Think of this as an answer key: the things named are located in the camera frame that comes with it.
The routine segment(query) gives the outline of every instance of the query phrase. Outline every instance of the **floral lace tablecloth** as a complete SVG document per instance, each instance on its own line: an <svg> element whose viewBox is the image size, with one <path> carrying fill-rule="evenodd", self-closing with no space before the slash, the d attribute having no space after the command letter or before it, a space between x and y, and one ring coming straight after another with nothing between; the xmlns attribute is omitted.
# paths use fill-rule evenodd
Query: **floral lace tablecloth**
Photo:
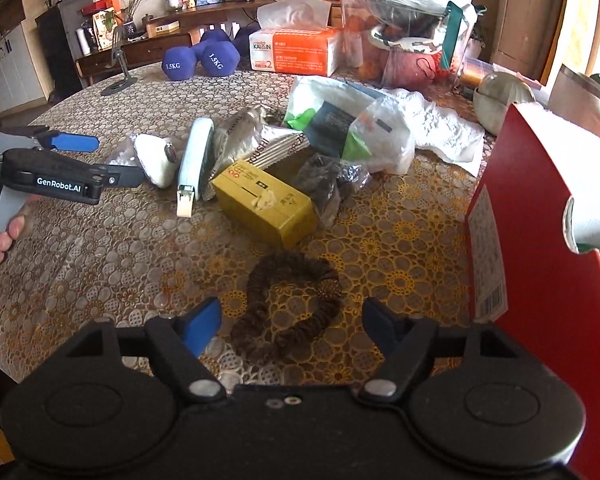
<svg viewBox="0 0 600 480"><path fill-rule="evenodd" d="M131 88L107 98L110 80L51 108L36 123L97 136L100 149L81 155L100 162L126 135L152 133L184 146L196 117L221 119L247 104L285 107L293 76L240 72L226 78L170 82L159 65L134 71ZM433 96L475 121L471 103ZM493 138L485 142L488 157ZM325 335L291 359L252 367L233 351L228 334L245 311L254 264L269 251L229 221L217 203L175 215L175 191L145 183L109 189L97 206L43 198L32 206L32 230L0 266L0 368L22 380L91 319L139 326L160 313L180 314L208 296L220 298L222 329L202 356L229 388L237 383L363 381L381 354L362 330L367 296L395 312L421 312L442 323L468 322L468 269L463 219L475 179L419 152L405 176L377 176L341 208L336 225L299 249L329 259L340 271L344 311ZM308 317L312 291L275 285L270 332ZM144 358L125 364L147 368Z"/></svg>

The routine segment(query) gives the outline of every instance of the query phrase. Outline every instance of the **small yellow box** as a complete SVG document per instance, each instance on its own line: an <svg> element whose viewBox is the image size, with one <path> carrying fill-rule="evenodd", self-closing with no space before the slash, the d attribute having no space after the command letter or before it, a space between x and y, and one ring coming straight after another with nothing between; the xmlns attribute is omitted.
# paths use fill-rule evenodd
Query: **small yellow box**
<svg viewBox="0 0 600 480"><path fill-rule="evenodd" d="M244 160L212 183L227 216L278 249L293 247L315 230L317 218L307 195Z"/></svg>

